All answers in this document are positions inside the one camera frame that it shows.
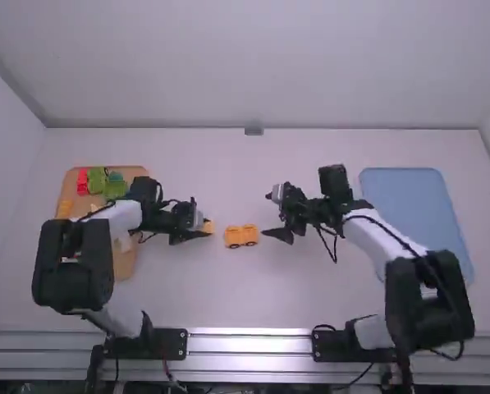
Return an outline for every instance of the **red toy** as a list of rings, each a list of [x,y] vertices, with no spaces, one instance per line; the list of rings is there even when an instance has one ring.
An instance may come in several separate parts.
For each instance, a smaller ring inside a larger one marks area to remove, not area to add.
[[[88,195],[88,170],[81,168],[79,170],[79,176],[77,177],[77,194]]]

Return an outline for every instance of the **black mounting bracket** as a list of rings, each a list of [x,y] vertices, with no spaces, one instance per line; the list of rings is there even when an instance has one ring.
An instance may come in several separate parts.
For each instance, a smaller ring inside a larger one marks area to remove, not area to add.
[[[391,363],[396,360],[393,349],[365,350],[348,346],[345,331],[313,330],[312,357],[317,363]]]
[[[184,328],[154,328],[147,341],[114,338],[107,341],[107,359],[181,361],[186,358],[188,331]]]

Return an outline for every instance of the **yellow toy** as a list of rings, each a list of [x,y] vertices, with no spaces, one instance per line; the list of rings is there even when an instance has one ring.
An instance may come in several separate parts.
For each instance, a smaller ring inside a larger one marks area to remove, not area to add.
[[[207,234],[213,234],[215,232],[213,222],[210,220],[203,225],[202,232],[206,232]]]
[[[225,245],[230,249],[240,246],[253,246],[259,242],[259,230],[254,224],[229,226],[225,230]]]
[[[73,201],[70,199],[64,199],[58,203],[56,219],[68,219],[70,217],[71,208],[73,208]]]

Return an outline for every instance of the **camera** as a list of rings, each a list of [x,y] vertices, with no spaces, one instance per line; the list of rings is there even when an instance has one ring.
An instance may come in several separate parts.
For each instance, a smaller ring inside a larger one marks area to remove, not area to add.
[[[331,202],[344,204],[354,199],[343,164],[320,167],[318,173],[321,194],[327,196]]]

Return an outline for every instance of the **green toy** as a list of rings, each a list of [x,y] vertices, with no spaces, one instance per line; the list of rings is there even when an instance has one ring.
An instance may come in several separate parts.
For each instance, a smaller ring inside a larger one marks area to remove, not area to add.
[[[122,181],[122,180],[123,180],[123,178],[122,178],[122,174],[120,172],[112,171],[108,175],[108,182],[111,182],[111,181]]]
[[[125,181],[110,181],[106,182],[104,187],[104,198],[106,200],[118,199],[126,194],[128,184]]]
[[[92,167],[88,170],[88,190],[91,195],[104,192],[108,170],[105,167]]]

